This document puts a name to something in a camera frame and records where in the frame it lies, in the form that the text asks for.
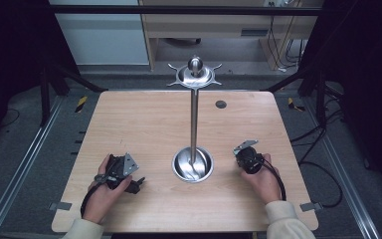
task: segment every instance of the spherical knob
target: spherical knob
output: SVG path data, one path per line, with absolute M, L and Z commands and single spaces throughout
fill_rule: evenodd
M 201 69 L 203 69 L 203 61 L 199 57 L 194 56 L 188 61 L 188 69 L 192 72 L 191 75 L 197 78 Z

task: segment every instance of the wooden tabletop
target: wooden tabletop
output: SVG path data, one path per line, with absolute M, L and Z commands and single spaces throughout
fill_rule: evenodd
M 124 193 L 104 222 L 107 232 L 249 232 L 268 227 L 265 205 L 240 176 L 232 150 L 258 139 L 257 152 L 270 153 L 280 170 L 287 200 L 308 228 L 318 222 L 299 205 L 309 197 L 274 96 L 267 92 L 200 91 L 197 145 L 214 158 L 213 173 L 199 183 L 180 180 L 172 171 L 175 153 L 190 146 L 190 92 L 102 93 L 52 228 L 66 232 L 97 168 L 108 153 L 129 152 L 139 165 L 133 179 L 145 176 L 138 194 Z M 224 101 L 224 109 L 216 107 Z

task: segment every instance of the person's arm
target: person's arm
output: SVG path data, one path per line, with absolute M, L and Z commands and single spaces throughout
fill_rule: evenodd
M 109 160 L 109 155 L 104 159 L 98 168 L 97 174 L 105 174 L 106 165 Z M 111 190 L 107 184 L 101 185 L 89 199 L 85 213 L 82 219 L 76 219 L 71 226 L 71 229 L 63 237 L 63 239 L 97 239 L 103 234 L 103 227 L 99 225 L 107 215 L 109 209 L 116 202 L 117 198 L 128 187 L 132 180 L 132 176 L 124 179 L 120 185 Z M 92 182 L 89 190 L 96 185 Z
M 264 158 L 272 163 L 269 154 L 265 154 Z M 257 173 L 248 174 L 243 170 L 241 176 L 253 186 L 254 191 L 266 205 L 270 222 L 268 238 L 315 238 L 297 218 L 293 205 L 282 201 L 278 181 L 270 171 L 262 167 Z

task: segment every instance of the metal pole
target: metal pole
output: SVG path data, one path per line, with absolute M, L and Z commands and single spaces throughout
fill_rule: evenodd
M 197 154 L 197 118 L 198 118 L 198 89 L 191 89 L 191 158 L 190 164 L 194 165 Z
M 329 16 L 344 14 L 341 9 L 294 7 L 232 6 L 122 6 L 122 5 L 40 5 L 24 4 L 27 10 L 49 9 L 63 14 L 172 14 L 172 15 L 265 15 L 265 16 Z

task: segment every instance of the metal base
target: metal base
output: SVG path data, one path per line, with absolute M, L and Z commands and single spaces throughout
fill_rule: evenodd
M 212 173 L 213 157 L 205 148 L 197 147 L 195 161 L 191 164 L 191 147 L 184 147 L 173 156 L 172 169 L 183 181 L 200 182 Z

